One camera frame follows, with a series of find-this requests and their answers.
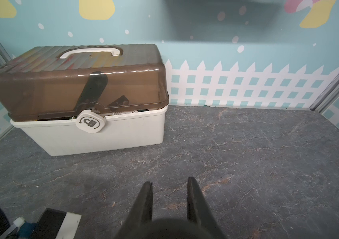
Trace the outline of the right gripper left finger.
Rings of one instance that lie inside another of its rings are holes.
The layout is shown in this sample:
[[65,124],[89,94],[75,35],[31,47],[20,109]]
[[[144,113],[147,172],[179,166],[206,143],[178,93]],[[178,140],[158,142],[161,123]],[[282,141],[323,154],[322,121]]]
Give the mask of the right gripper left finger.
[[147,181],[143,184],[129,214],[122,224],[115,239],[127,239],[129,235],[142,225],[152,221],[153,214],[153,185]]

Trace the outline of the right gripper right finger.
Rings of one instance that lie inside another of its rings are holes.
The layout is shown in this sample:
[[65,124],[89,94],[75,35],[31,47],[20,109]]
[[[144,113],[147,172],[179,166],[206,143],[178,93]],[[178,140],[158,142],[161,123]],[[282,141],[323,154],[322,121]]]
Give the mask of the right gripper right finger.
[[187,182],[187,219],[205,231],[211,239],[226,239],[194,177],[189,177]]

